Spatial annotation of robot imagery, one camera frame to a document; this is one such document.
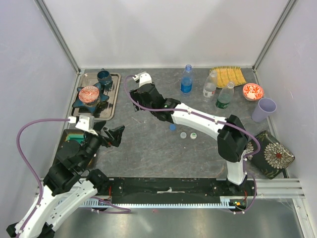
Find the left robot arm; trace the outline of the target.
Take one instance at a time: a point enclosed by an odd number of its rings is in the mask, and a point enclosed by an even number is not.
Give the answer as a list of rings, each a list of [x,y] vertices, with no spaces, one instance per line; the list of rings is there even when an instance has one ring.
[[[43,182],[38,200],[24,218],[7,227],[12,238],[52,238],[61,224],[87,199],[109,191],[110,180],[99,169],[89,172],[77,189],[81,174],[95,157],[101,146],[118,147],[121,143],[123,125],[114,129],[105,127],[105,122],[94,125],[84,132],[84,141],[68,140],[63,143],[55,157],[58,162],[50,167]]]

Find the red-label clear bottle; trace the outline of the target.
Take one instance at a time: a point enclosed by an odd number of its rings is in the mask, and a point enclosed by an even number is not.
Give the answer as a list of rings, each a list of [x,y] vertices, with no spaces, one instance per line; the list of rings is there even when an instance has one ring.
[[[210,98],[215,94],[217,88],[217,72],[212,70],[208,77],[205,80],[204,88],[203,88],[203,96],[206,98]]]

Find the green-white Cestbon cap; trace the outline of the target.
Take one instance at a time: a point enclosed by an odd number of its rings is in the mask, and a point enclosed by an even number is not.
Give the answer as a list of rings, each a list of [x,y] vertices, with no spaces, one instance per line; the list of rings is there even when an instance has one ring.
[[[197,138],[197,134],[194,133],[194,132],[191,133],[191,134],[190,134],[190,138],[191,138],[191,139],[196,139],[196,138]]]

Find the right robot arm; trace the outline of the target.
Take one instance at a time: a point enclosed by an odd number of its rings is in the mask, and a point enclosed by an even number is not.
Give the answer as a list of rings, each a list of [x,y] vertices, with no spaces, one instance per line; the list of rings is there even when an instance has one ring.
[[[163,97],[153,83],[127,94],[135,110],[147,110],[160,121],[186,126],[213,139],[219,156],[226,161],[228,192],[238,195],[245,189],[247,175],[243,159],[249,135],[237,116],[225,118],[197,111],[177,99]]]

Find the blue-label water bottle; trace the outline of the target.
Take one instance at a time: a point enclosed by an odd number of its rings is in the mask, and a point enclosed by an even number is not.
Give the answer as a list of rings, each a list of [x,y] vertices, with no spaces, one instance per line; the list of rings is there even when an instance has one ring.
[[[191,92],[193,86],[193,78],[192,66],[190,64],[187,64],[181,78],[180,90],[183,94],[188,94]]]

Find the white bottle cap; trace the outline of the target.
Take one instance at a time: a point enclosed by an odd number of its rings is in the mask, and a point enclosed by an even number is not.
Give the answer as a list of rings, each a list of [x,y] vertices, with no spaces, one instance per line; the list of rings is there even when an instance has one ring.
[[[186,134],[185,132],[181,132],[181,133],[180,133],[180,137],[181,137],[182,139],[185,139],[185,138],[187,137],[187,134]]]

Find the green-label Cestbon bottle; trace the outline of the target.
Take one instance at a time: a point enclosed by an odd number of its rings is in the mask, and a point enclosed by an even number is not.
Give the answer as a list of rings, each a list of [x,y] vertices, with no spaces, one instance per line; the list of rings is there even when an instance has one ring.
[[[222,88],[215,104],[217,108],[226,109],[228,107],[234,95],[234,86],[234,82],[229,81],[227,85]]]

